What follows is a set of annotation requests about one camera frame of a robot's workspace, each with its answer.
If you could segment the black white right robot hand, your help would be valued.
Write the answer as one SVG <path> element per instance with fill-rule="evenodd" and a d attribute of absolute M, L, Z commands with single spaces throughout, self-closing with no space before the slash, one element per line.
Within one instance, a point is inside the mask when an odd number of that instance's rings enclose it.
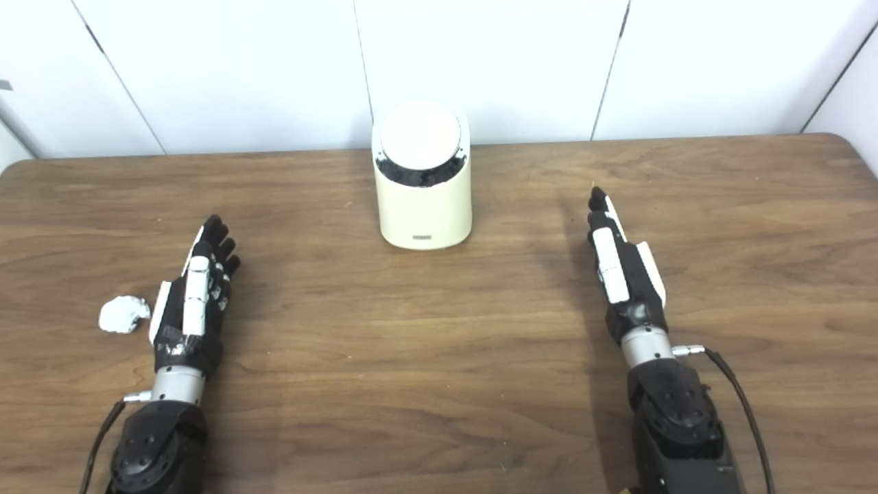
<path fill-rule="evenodd" d="M 631 331 L 646 327 L 669 329 L 665 288 L 646 242 L 630 243 L 611 197 L 593 187 L 589 198 L 589 239 L 595 269 L 608 309 L 606 328 L 615 344 Z"/>

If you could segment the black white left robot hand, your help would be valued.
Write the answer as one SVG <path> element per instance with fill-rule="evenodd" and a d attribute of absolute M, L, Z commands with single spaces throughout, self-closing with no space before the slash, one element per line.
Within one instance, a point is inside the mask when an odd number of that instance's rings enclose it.
<path fill-rule="evenodd" d="M 160 286 L 150 323 L 156 371 L 184 366 L 209 377 L 222 363 L 224 313 L 241 266 L 235 247 L 228 225 L 211 215 L 198 229 L 181 275 Z"/>

